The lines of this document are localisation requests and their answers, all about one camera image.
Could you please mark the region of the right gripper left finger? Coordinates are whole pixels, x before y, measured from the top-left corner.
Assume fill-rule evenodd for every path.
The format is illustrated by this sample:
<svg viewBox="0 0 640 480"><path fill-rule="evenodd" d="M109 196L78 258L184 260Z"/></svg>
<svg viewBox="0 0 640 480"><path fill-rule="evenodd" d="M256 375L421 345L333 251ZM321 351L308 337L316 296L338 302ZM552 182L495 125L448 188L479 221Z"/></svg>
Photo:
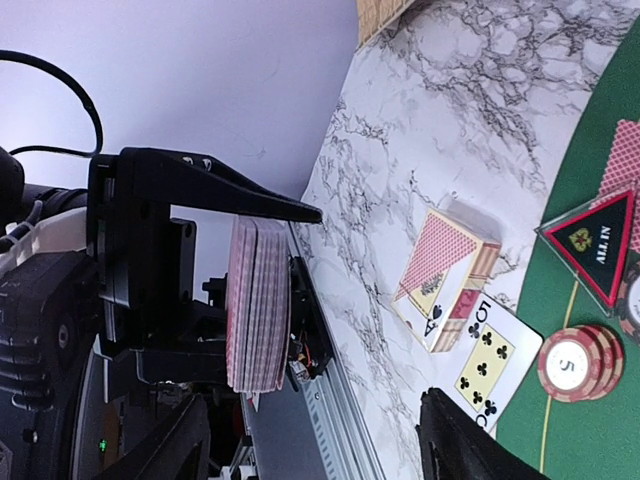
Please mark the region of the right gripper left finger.
<svg viewBox="0 0 640 480"><path fill-rule="evenodd" d="M209 453L207 404L201 395L192 395L95 479L207 479Z"/></svg>

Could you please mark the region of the red 5 chips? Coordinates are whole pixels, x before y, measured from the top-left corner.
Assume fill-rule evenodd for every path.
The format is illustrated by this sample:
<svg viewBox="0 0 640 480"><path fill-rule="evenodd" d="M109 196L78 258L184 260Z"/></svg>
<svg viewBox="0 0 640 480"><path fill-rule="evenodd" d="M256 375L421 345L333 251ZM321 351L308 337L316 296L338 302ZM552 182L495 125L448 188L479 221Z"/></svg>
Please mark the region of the red 5 chips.
<svg viewBox="0 0 640 480"><path fill-rule="evenodd" d="M545 340L537 373L547 394L563 403L598 400L615 390L624 372L624 349L603 325L582 324Z"/></svg>

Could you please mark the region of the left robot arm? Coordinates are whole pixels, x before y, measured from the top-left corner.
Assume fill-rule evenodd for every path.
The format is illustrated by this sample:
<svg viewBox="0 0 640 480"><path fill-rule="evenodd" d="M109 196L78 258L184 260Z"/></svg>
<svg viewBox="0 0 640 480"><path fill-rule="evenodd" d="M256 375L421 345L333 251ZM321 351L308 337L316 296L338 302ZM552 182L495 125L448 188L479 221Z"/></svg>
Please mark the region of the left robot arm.
<svg viewBox="0 0 640 480"><path fill-rule="evenodd" d="M152 424L114 401L163 385L269 392L284 379L290 222L319 209L211 157L100 154L88 185L30 185L1 160L1 475L203 479L208 403Z"/></svg>

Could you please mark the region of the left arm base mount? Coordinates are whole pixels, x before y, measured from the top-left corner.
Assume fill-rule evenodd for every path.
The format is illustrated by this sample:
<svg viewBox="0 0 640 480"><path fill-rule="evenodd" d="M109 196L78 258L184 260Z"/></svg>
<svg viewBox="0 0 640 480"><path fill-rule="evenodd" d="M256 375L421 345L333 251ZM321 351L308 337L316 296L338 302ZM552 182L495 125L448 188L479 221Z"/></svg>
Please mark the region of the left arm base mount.
<svg viewBox="0 0 640 480"><path fill-rule="evenodd" d="M334 348L306 262L292 256L289 267L291 322L286 373L291 382L303 383L324 373Z"/></svg>

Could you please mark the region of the dark 100 chips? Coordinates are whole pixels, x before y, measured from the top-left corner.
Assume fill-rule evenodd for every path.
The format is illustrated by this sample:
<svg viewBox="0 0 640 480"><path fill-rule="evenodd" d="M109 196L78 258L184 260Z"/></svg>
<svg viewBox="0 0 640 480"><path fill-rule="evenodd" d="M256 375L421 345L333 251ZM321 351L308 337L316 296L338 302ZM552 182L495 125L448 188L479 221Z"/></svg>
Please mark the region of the dark 100 chips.
<svg viewBox="0 0 640 480"><path fill-rule="evenodd" d="M639 263L626 270L616 301L616 313L623 333L636 345L640 343L640 279Z"/></svg>

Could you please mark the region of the five of clubs card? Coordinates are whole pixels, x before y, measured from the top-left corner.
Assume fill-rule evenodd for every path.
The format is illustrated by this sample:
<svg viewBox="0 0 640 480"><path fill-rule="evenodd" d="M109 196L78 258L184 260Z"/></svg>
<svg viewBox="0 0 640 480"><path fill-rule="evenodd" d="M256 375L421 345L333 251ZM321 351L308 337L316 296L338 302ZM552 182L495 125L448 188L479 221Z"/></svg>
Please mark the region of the five of clubs card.
<svg viewBox="0 0 640 480"><path fill-rule="evenodd" d="M458 369L453 398L489 432L527 375L543 337L486 294L463 333L470 350Z"/></svg>

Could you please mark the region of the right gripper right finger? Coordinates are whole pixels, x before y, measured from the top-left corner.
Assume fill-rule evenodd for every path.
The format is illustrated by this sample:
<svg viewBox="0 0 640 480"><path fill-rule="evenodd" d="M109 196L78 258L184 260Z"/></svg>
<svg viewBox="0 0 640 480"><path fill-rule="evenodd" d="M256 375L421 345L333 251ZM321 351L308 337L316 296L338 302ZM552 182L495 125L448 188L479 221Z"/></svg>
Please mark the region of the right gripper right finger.
<svg viewBox="0 0 640 480"><path fill-rule="evenodd" d="M423 478L527 480L545 476L499 445L445 392L421 396L416 426Z"/></svg>

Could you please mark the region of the black triangular all-in button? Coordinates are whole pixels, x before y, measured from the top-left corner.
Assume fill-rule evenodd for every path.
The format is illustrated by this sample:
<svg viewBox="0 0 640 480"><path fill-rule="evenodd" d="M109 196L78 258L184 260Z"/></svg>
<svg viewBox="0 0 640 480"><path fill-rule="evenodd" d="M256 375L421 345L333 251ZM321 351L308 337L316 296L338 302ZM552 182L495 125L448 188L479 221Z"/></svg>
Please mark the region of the black triangular all-in button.
<svg viewBox="0 0 640 480"><path fill-rule="evenodd" d="M540 240L584 287L599 309L614 313L631 250L637 187L630 182L552 218Z"/></svg>

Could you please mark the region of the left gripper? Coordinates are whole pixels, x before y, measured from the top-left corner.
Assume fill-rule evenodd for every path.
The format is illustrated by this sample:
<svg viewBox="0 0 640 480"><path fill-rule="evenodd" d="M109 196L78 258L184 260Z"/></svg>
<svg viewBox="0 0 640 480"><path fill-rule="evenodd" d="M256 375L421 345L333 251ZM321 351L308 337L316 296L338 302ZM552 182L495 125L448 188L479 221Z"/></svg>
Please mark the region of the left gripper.
<svg viewBox="0 0 640 480"><path fill-rule="evenodd" d="M217 158L125 148L91 160L87 253L98 265L104 355L135 358L137 378L223 385L226 315L193 297L195 222L172 206L298 223L322 211L268 190Z"/></svg>

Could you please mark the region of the red-backed card deck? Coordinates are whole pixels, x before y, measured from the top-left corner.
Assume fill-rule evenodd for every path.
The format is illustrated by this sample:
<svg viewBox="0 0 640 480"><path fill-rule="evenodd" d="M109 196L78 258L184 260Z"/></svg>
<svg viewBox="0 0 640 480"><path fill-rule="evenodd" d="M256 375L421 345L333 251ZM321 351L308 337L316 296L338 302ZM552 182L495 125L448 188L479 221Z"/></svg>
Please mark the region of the red-backed card deck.
<svg viewBox="0 0 640 480"><path fill-rule="evenodd" d="M229 386L250 394L281 389L291 323L289 246L283 223L234 219L225 308Z"/></svg>

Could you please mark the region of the single red-backed playing card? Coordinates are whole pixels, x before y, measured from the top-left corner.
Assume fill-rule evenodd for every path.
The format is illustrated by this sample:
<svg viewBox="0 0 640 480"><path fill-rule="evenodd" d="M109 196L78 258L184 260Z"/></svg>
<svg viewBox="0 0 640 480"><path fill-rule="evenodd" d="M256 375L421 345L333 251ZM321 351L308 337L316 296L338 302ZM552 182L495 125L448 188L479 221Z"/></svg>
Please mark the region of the single red-backed playing card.
<svg viewBox="0 0 640 480"><path fill-rule="evenodd" d="M620 120L617 124L599 194L605 195L639 180L639 123Z"/></svg>

